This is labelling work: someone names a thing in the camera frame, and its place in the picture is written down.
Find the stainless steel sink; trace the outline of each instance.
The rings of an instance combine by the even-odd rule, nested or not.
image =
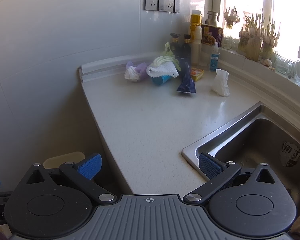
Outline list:
[[[287,157],[284,158],[282,150],[287,142],[300,149],[300,130],[259,102],[184,148],[182,155],[206,180],[209,179],[199,169],[201,152],[207,152],[224,163],[235,161],[244,168],[255,168],[258,163],[270,164],[292,196],[300,215],[300,155],[297,161],[285,165]]]

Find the white plastic bag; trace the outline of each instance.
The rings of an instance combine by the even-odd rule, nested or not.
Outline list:
[[[214,78],[212,90],[223,97],[227,97],[230,95],[229,87],[227,84],[229,73],[219,68],[217,68],[216,71],[217,75]]]

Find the gray ribbed plate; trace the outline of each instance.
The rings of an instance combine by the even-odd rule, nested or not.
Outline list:
[[[239,240],[215,226],[203,208],[182,203],[177,195],[124,195],[99,206],[90,221],[58,240]],[[291,240],[283,234],[273,240]],[[11,240],[24,240],[14,236]]]

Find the countertop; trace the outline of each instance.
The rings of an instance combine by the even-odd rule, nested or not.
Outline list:
[[[185,194],[205,180],[181,156],[184,147],[226,124],[259,101],[300,128],[285,106],[236,78],[230,96],[211,90],[215,73],[205,71],[196,95],[176,92],[180,80],[157,87],[123,74],[82,84],[100,132],[134,194]]]

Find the peeling sticker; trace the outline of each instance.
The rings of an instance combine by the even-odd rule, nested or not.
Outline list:
[[[292,142],[285,141],[280,151],[280,161],[283,167],[292,167],[297,164],[300,149]]]

